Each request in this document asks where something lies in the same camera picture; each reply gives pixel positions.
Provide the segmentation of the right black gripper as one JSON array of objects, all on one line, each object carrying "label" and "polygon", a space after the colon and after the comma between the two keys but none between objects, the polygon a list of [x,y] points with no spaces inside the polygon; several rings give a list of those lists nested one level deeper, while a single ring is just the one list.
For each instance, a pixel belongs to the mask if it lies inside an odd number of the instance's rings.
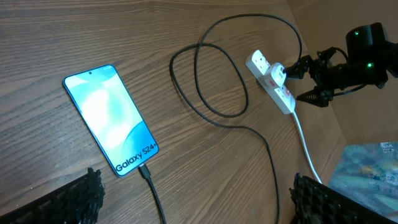
[{"label": "right black gripper", "polygon": [[287,67],[284,72],[286,78],[303,79],[305,73],[309,72],[310,77],[316,83],[314,89],[302,93],[296,100],[309,103],[311,105],[324,108],[333,99],[335,89],[330,83],[328,69],[332,67],[330,59],[336,53],[336,49],[326,49],[317,52],[318,58],[312,59],[310,55],[301,57],[291,67]]}]

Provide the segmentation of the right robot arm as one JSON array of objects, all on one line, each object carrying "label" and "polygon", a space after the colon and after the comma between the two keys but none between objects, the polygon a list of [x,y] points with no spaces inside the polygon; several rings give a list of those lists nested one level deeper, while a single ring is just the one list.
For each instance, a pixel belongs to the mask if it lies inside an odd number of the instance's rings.
[{"label": "right robot arm", "polygon": [[286,77],[291,79],[302,79],[309,73],[316,83],[297,100],[327,107],[334,97],[347,95],[366,85],[383,88],[388,73],[397,77],[397,44],[387,39],[387,32],[380,22],[351,30],[346,35],[346,44],[347,52],[330,47],[318,51],[317,59],[306,55],[284,70]]}]

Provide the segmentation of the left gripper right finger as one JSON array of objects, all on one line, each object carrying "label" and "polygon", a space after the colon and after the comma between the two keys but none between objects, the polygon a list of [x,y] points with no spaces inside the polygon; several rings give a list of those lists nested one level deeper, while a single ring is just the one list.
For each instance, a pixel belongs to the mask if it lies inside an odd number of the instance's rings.
[{"label": "left gripper right finger", "polygon": [[290,190],[295,205],[292,223],[395,224],[316,180],[297,173]]}]

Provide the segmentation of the Samsung Galaxy smartphone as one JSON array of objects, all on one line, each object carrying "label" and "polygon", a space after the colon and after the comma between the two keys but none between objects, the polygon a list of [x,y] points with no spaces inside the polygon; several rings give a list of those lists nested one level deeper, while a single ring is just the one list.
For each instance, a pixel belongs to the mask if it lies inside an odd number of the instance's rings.
[{"label": "Samsung Galaxy smartphone", "polygon": [[158,153],[158,143],[113,65],[67,76],[63,85],[118,177]]}]

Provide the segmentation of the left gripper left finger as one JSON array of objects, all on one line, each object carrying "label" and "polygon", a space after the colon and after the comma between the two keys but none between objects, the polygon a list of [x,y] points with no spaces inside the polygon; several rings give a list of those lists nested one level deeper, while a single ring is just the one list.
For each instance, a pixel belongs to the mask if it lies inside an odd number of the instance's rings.
[{"label": "left gripper left finger", "polygon": [[96,223],[104,195],[101,171],[89,167],[87,174],[2,215],[1,223]]}]

